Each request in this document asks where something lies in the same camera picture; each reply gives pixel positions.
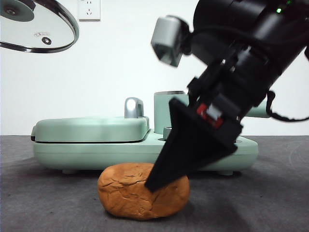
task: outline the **stainless steel rim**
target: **stainless steel rim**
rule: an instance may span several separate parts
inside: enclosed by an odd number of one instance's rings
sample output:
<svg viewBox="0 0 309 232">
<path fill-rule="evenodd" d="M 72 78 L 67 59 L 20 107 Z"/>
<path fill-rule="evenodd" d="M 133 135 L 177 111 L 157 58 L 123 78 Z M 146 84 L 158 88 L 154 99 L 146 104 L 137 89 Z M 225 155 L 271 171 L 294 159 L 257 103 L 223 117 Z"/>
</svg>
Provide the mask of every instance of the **stainless steel rim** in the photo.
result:
<svg viewBox="0 0 309 232">
<path fill-rule="evenodd" d="M 176 94 L 185 94 L 183 91 L 164 91 L 164 92 L 156 92 L 155 95 L 176 95 Z"/>
<path fill-rule="evenodd" d="M 16 44 L 6 43 L 0 41 L 0 47 L 5 47 L 8 49 L 22 51 L 22 52 L 31 52 L 31 53 L 55 53 L 67 50 L 73 44 L 76 43 L 79 37 L 79 28 L 76 20 L 73 15 L 59 2 L 55 0 L 33 0 L 35 3 L 42 5 L 48 10 L 54 12 L 57 16 L 62 18 L 68 26 L 71 28 L 74 34 L 74 41 L 66 46 L 55 47 L 55 48 L 33 48 L 33 47 L 24 47 Z"/>
</svg>

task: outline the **wall socket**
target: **wall socket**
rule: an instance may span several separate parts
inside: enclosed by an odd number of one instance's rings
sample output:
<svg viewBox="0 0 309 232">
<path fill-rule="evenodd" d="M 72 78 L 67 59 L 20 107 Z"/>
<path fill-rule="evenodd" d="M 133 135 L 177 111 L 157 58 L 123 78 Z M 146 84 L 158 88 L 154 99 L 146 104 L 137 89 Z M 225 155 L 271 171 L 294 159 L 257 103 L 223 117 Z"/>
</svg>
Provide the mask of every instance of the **wall socket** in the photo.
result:
<svg viewBox="0 0 309 232">
<path fill-rule="evenodd" d="M 79 21 L 100 21 L 101 0 L 79 0 Z"/>
</svg>

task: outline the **silver knob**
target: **silver knob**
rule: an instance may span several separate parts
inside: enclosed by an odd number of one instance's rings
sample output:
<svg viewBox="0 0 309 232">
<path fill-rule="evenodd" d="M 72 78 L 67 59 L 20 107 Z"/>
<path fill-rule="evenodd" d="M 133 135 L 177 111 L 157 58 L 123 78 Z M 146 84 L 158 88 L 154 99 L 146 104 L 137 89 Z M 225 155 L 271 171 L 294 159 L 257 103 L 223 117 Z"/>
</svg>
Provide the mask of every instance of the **silver knob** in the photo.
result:
<svg viewBox="0 0 309 232">
<path fill-rule="evenodd" d="M 138 98 L 127 98 L 125 102 L 125 118 L 144 116 L 143 101 Z"/>
</svg>

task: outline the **bread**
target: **bread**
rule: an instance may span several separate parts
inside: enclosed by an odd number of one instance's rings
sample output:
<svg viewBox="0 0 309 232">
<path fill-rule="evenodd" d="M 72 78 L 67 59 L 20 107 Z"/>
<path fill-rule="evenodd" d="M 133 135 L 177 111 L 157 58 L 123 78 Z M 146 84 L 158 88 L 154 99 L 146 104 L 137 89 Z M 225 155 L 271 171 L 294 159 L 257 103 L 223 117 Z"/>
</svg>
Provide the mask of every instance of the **bread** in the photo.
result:
<svg viewBox="0 0 309 232">
<path fill-rule="evenodd" d="M 121 163 L 106 168 L 98 179 L 103 207 L 112 215 L 137 220 L 167 217 L 180 211 L 189 199 L 186 176 L 150 192 L 145 186 L 151 163 Z"/>
</svg>

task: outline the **gray table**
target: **gray table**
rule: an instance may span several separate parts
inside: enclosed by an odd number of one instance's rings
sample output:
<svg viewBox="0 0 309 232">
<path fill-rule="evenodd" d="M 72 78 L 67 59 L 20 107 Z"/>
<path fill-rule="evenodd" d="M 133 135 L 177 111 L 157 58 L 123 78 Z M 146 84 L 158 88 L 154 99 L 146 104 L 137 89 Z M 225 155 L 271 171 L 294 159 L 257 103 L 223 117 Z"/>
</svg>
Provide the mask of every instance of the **gray table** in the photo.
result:
<svg viewBox="0 0 309 232">
<path fill-rule="evenodd" d="M 109 215 L 98 200 L 100 172 L 64 175 L 42 167 L 29 136 L 1 137 L 2 232 L 309 231 L 309 136 L 248 137 L 256 164 L 231 177 L 189 175 L 189 203 L 149 221 Z"/>
</svg>

